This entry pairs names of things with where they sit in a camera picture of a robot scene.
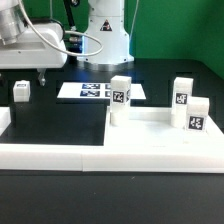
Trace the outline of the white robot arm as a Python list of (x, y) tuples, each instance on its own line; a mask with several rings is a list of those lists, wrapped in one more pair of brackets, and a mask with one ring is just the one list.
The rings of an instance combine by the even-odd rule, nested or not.
[(134, 58), (124, 29), (124, 2), (88, 0), (88, 28), (80, 33), (51, 19), (31, 20), (22, 0), (0, 0), (0, 70), (36, 69), (44, 84), (45, 71), (63, 67), (72, 55), (65, 36), (81, 45), (73, 56), (83, 67), (114, 71), (129, 65)]

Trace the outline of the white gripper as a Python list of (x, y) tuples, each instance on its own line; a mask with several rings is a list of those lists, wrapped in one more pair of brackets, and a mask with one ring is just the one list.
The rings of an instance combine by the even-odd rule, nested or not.
[[(35, 28), (54, 46), (65, 50), (63, 29), (56, 23), (35, 24)], [(0, 44), (0, 69), (37, 69), (40, 86), (45, 86), (47, 68), (61, 68), (67, 55), (43, 42), (31, 28), (15, 43)]]

